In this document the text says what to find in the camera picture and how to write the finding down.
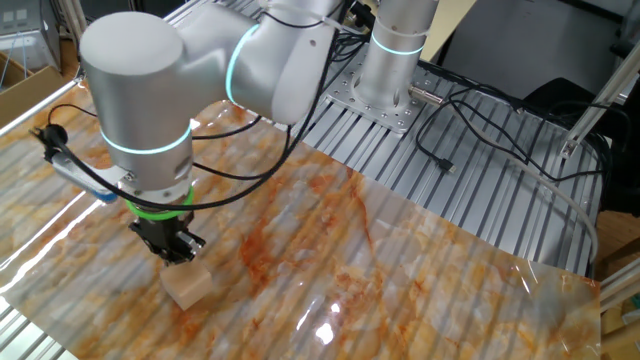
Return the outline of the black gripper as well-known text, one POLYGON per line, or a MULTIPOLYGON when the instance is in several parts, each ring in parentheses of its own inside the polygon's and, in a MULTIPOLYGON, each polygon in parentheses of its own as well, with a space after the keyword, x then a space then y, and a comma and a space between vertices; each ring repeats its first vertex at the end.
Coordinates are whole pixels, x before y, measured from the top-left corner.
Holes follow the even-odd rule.
POLYGON ((138 217, 129 224, 149 251, 158 256, 166 265, 191 262, 206 245, 206 241, 188 230, 194 219, 192 212, 186 212, 165 220, 149 220, 138 217), (171 246, 166 249, 160 246, 171 246))

